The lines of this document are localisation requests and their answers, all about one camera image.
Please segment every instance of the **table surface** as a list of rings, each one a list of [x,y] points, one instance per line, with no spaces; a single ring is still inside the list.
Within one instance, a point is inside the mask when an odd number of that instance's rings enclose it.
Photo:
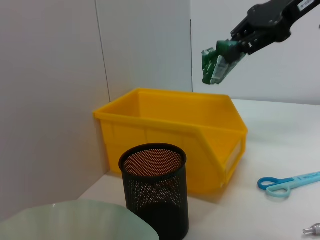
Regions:
[[[219,200],[188,198],[185,239],[306,239],[302,230],[320,222],[320,183],[278,199],[266,196],[257,181],[320,171],[320,106],[233,102],[249,130],[246,152]],[[126,205],[122,180],[108,175],[81,198]]]

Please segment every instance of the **yellow storage bin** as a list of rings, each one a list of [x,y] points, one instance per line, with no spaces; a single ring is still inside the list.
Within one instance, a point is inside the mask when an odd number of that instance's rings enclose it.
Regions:
[[[127,150],[167,143],[187,155],[190,193],[227,184],[246,148],[247,128],[230,97],[138,88],[96,110],[112,172]]]

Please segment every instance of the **mesh cup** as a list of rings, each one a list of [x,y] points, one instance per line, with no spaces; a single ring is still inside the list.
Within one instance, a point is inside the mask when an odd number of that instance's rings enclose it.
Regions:
[[[165,143],[134,147],[119,161],[126,207],[160,240],[182,240],[189,230],[186,161],[183,150]]]

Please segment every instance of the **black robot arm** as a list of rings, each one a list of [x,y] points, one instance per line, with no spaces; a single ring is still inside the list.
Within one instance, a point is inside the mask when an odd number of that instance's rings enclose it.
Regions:
[[[231,40],[238,44],[230,47],[225,60],[231,64],[242,53],[251,55],[274,42],[285,41],[291,36],[291,26],[318,5],[320,0],[271,0],[255,5],[231,32]]]

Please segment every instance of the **green package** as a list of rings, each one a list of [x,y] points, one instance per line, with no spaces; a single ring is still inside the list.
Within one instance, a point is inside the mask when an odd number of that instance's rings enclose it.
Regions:
[[[223,56],[231,46],[237,45],[237,41],[218,41],[216,50],[212,47],[202,51],[202,71],[204,84],[220,84],[236,65],[246,56],[243,53],[239,60],[229,64]]]

